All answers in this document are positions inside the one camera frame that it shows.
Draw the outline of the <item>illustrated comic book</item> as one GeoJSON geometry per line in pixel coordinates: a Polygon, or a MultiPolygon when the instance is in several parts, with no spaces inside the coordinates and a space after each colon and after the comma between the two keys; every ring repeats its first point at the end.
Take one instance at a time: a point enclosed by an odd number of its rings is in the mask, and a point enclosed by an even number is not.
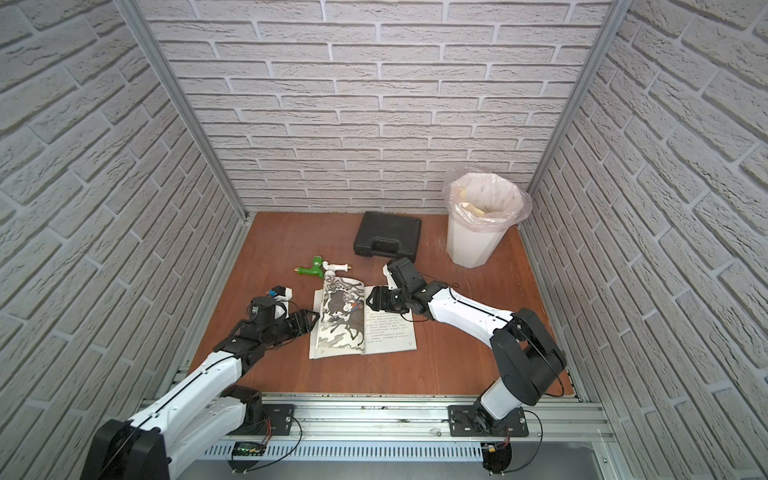
{"type": "Polygon", "coordinates": [[[372,289],[348,277],[327,277],[314,293],[319,319],[310,333],[309,358],[375,355],[417,348],[411,314],[371,309],[372,289]]]}

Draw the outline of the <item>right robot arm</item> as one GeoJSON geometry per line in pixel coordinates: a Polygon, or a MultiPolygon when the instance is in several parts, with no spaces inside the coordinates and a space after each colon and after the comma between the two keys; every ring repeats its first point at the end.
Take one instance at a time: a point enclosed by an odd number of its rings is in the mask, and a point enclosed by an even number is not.
{"type": "Polygon", "coordinates": [[[492,350],[500,377],[474,404],[472,420],[480,429],[499,427],[518,408],[536,405],[566,370],[565,354],[532,310],[493,308],[445,282],[428,282],[407,258],[389,261],[383,271],[388,284],[372,289],[366,298],[368,307],[421,315],[452,326],[492,350]]]}

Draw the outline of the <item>yellow sticky note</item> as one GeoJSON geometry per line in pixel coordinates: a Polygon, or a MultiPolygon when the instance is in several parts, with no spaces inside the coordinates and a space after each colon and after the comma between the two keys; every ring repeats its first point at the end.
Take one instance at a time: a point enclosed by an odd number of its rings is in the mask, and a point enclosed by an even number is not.
{"type": "Polygon", "coordinates": [[[468,214],[478,218],[485,217],[487,213],[469,202],[462,202],[459,206],[468,214]]]}

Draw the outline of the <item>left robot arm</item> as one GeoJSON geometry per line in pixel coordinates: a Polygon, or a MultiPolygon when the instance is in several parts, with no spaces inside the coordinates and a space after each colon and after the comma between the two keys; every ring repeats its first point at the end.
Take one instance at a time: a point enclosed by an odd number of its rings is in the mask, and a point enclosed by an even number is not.
{"type": "Polygon", "coordinates": [[[176,479],[228,434],[256,436],[258,453],[273,436],[289,434],[292,406],[267,407],[260,391],[238,382],[267,351],[313,330],[319,313],[290,305],[284,288],[252,299],[246,319],[184,380],[129,419],[97,430],[82,478],[176,479]]]}

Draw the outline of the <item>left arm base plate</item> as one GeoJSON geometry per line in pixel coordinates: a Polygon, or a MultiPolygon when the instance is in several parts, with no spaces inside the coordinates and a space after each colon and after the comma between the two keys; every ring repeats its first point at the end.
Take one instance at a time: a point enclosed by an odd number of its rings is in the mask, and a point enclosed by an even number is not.
{"type": "Polygon", "coordinates": [[[294,404],[247,404],[243,423],[230,435],[288,436],[294,411],[294,404]]]}

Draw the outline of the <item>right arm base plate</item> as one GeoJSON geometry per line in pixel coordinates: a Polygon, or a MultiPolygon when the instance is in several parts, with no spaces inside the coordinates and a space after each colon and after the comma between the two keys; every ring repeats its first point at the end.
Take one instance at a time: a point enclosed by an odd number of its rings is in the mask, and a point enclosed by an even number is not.
{"type": "Polygon", "coordinates": [[[449,405],[448,426],[452,437],[510,437],[529,435],[522,408],[510,411],[503,419],[495,419],[480,406],[449,405]]]}

